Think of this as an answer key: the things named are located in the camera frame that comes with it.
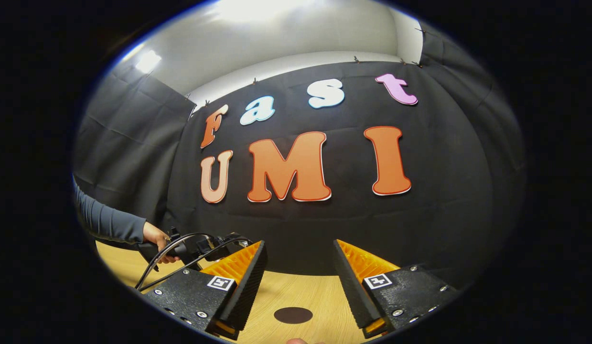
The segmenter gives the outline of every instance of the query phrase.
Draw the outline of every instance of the person's arm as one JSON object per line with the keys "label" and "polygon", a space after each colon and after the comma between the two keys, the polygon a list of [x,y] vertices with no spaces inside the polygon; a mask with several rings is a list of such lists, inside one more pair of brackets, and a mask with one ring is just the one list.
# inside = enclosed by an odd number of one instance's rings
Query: person's arm
{"label": "person's arm", "polygon": [[[158,246],[158,252],[166,247],[169,236],[145,218],[113,209],[91,198],[79,188],[74,176],[73,188],[79,214],[93,236],[129,244],[149,241]],[[165,256],[160,263],[174,263],[176,260],[179,257]]]}

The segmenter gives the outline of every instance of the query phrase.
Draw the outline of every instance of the cable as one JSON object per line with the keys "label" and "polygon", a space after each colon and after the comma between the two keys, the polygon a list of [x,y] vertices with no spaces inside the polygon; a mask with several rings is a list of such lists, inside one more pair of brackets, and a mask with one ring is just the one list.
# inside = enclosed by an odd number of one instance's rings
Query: cable
{"label": "cable", "polygon": [[191,262],[187,263],[186,265],[184,265],[184,266],[180,267],[179,269],[177,269],[177,270],[175,270],[175,271],[173,271],[173,272],[169,273],[167,276],[164,276],[164,277],[162,277],[161,279],[157,279],[156,281],[153,281],[152,283],[149,283],[149,284],[148,284],[148,285],[146,285],[145,287],[141,287],[141,288],[137,288],[137,287],[135,287],[135,288],[136,288],[136,290],[138,290],[138,291],[143,291],[143,290],[145,290],[145,289],[147,289],[147,288],[153,287],[154,285],[156,285],[156,284],[160,283],[161,281],[164,281],[164,280],[166,280],[166,279],[167,279],[167,278],[169,278],[170,276],[173,276],[173,275],[174,275],[174,274],[176,274],[177,272],[180,272],[180,271],[181,271],[181,270],[183,270],[184,268],[187,268],[188,266],[190,266],[190,265],[192,265],[192,264],[198,263],[198,261],[200,261],[201,259],[203,259],[203,258],[207,257],[207,256],[208,256],[208,255],[210,255],[211,253],[215,252],[216,250],[219,250],[220,248],[222,248],[222,247],[226,246],[227,244],[230,244],[230,243],[232,243],[232,242],[235,242],[235,241],[242,241],[242,240],[247,240],[247,239],[246,239],[245,237],[239,237],[239,238],[236,238],[236,239],[228,240],[228,241],[224,242],[223,244],[221,244],[221,245],[218,245],[217,247],[213,248],[213,250],[210,250],[209,252],[206,252],[205,254],[201,255],[200,257],[196,258],[195,260],[193,260],[193,261],[191,261]]}
{"label": "cable", "polygon": [[205,233],[190,233],[190,234],[186,234],[186,235],[180,237],[179,239],[175,240],[174,242],[171,242],[170,244],[167,244],[167,246],[164,249],[162,249],[160,252],[158,252],[158,254],[156,254],[156,256],[153,257],[153,259],[149,262],[149,264],[147,265],[147,268],[145,269],[145,272],[143,272],[143,276],[141,276],[141,279],[139,279],[139,282],[137,283],[137,285],[135,286],[135,288],[138,289],[138,287],[140,287],[141,284],[143,284],[143,281],[145,281],[145,279],[147,278],[147,276],[149,275],[149,273],[151,272],[151,270],[153,268],[155,268],[156,265],[158,265],[158,262],[160,261],[160,259],[162,259],[166,255],[166,253],[168,253],[173,248],[175,248],[176,246],[178,246],[185,239],[189,239],[191,237],[195,237],[196,235],[204,235],[205,237],[207,237],[207,239],[209,237],[212,237],[212,236],[207,235]]}

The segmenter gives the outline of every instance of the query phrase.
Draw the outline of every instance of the orange letter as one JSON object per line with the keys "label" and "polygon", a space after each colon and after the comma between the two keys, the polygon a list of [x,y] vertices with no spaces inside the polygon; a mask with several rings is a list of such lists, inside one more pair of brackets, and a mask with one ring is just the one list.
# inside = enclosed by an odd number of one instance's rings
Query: orange letter
{"label": "orange letter", "polygon": [[206,118],[206,129],[205,129],[205,137],[202,139],[202,143],[200,144],[200,148],[204,148],[211,144],[213,140],[215,140],[215,135],[213,135],[213,131],[217,131],[219,129],[219,125],[221,124],[221,115],[224,115],[228,112],[228,105],[224,105],[220,107],[218,111],[213,112],[212,115]]}
{"label": "orange letter", "polygon": [[204,158],[200,163],[200,167],[202,167],[200,191],[202,192],[202,198],[209,203],[218,203],[226,196],[226,190],[228,189],[228,164],[230,158],[232,158],[231,150],[221,152],[217,156],[217,161],[219,161],[219,185],[217,186],[217,190],[211,189],[211,167],[213,166],[213,163],[215,163],[215,158]]}
{"label": "orange letter", "polygon": [[261,140],[249,146],[254,155],[254,182],[247,198],[252,202],[267,202],[271,193],[266,188],[266,177],[274,194],[285,200],[295,174],[296,189],[291,192],[294,200],[324,201],[332,196],[323,178],[322,144],[326,134],[319,131],[303,133],[296,138],[287,159],[272,140]]}
{"label": "orange letter", "polygon": [[379,196],[403,194],[410,190],[410,179],[404,175],[398,139],[402,136],[396,127],[372,127],[364,131],[366,139],[372,141],[377,157],[377,182],[372,192]]}

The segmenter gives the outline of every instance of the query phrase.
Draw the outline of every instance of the table surface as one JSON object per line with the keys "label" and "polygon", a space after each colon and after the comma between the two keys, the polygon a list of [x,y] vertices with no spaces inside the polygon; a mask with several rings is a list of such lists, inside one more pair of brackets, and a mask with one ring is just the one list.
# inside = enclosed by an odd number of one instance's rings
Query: table surface
{"label": "table surface", "polygon": [[[100,256],[120,281],[134,287],[147,261],[141,254],[97,242]],[[213,264],[203,259],[201,266]],[[179,269],[183,263],[159,264],[160,272],[152,271],[145,279],[154,281]],[[313,313],[313,318],[302,324],[285,324],[274,318],[274,312],[285,307],[302,307]],[[303,276],[266,271],[256,300],[251,309],[239,344],[284,344],[291,338],[302,338],[308,344],[359,344],[366,340],[357,328],[338,276]]]}

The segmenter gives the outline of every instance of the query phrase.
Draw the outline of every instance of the hand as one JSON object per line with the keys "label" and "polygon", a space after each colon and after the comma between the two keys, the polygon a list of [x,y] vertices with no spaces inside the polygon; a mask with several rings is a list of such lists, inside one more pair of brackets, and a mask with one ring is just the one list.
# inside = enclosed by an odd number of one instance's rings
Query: hand
{"label": "hand", "polygon": [[307,342],[305,342],[304,340],[302,340],[300,338],[292,338],[292,339],[288,340],[286,344],[307,344]]}
{"label": "hand", "polygon": [[[144,242],[152,242],[158,246],[158,252],[160,252],[163,248],[166,247],[167,242],[166,240],[169,239],[169,236],[161,231],[158,227],[150,224],[149,222],[145,222],[143,225],[143,241]],[[164,256],[160,259],[158,263],[175,263],[176,261],[180,260],[179,257],[171,257],[171,256]]]}

